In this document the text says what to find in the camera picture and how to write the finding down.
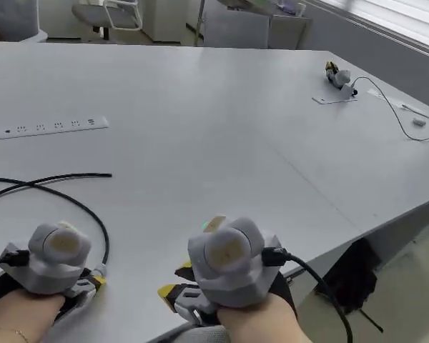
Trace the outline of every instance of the chair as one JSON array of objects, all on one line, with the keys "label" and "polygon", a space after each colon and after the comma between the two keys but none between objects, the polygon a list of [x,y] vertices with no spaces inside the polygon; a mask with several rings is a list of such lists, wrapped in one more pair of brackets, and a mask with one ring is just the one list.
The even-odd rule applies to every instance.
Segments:
[{"label": "chair", "polygon": [[103,39],[109,40],[109,29],[139,31],[143,27],[138,0],[104,0],[103,5],[75,4],[73,15],[80,22],[92,26],[99,33],[103,28]]}]

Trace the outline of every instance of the window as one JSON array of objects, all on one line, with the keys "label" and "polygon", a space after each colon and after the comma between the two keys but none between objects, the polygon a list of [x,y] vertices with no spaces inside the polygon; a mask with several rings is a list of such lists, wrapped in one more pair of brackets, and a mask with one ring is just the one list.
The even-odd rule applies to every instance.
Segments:
[{"label": "window", "polygon": [[321,0],[429,46],[429,0]]}]

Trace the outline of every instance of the hand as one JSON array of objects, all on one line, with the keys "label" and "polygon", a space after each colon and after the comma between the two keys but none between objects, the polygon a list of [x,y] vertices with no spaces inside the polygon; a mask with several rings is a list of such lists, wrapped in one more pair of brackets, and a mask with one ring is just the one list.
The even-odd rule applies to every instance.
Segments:
[{"label": "hand", "polygon": [[0,329],[20,330],[29,343],[37,343],[52,326],[63,304],[62,295],[36,296],[22,289],[13,291],[0,299]]}]

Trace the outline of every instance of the floor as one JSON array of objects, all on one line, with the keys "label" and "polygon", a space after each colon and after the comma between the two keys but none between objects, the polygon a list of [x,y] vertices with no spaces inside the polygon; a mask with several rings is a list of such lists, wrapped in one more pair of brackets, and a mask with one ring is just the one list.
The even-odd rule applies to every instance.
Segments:
[{"label": "floor", "polygon": [[[361,314],[351,314],[354,342],[429,343],[429,234],[379,273],[363,309],[385,331],[381,334]],[[346,342],[342,322],[325,300],[311,294],[298,313],[314,343]]]},{"label": "floor", "polygon": [[[75,31],[77,37],[81,38],[82,43],[104,44],[105,41],[99,34],[94,33],[88,26],[78,26]],[[110,31],[110,43],[123,45],[176,45],[176,46],[194,46],[195,34],[193,31],[186,28],[181,44],[174,43],[154,43],[143,31]],[[79,41],[63,39],[49,39],[49,42],[57,41],[59,43],[79,43]],[[203,46],[203,40],[199,39],[199,46]]]}]

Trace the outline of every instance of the outlet socket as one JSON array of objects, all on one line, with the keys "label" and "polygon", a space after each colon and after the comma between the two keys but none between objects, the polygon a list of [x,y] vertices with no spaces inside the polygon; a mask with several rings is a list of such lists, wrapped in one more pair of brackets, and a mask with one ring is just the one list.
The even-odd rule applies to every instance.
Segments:
[{"label": "outlet socket", "polygon": [[108,121],[105,117],[50,121],[8,127],[2,126],[0,127],[0,139],[57,134],[70,131],[106,129],[108,126]]}]

